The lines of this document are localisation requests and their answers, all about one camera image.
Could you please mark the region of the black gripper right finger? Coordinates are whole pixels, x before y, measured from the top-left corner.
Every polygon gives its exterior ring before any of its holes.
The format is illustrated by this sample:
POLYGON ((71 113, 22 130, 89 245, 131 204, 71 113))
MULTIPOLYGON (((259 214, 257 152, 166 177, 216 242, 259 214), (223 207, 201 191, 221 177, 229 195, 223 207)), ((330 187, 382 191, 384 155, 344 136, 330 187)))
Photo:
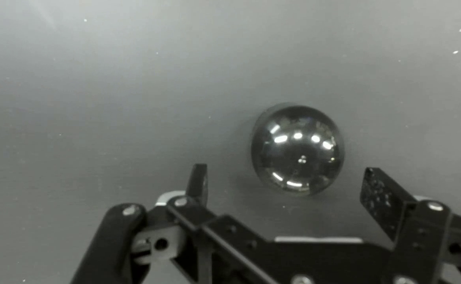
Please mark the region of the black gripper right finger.
POLYGON ((439 201, 417 199, 379 168, 366 168, 360 202, 393 242, 384 284, 448 284, 445 264, 461 273, 461 217, 439 201))

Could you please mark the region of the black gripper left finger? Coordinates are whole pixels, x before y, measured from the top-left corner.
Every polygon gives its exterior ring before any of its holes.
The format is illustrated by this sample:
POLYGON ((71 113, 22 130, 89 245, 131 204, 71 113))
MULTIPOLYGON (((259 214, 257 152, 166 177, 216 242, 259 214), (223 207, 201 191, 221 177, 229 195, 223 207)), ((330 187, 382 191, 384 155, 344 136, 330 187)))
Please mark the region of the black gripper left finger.
POLYGON ((273 284, 267 243, 231 217, 207 209, 209 168, 196 165, 185 191, 147 210, 111 207, 71 284, 144 284, 155 262, 171 262, 190 284, 273 284))

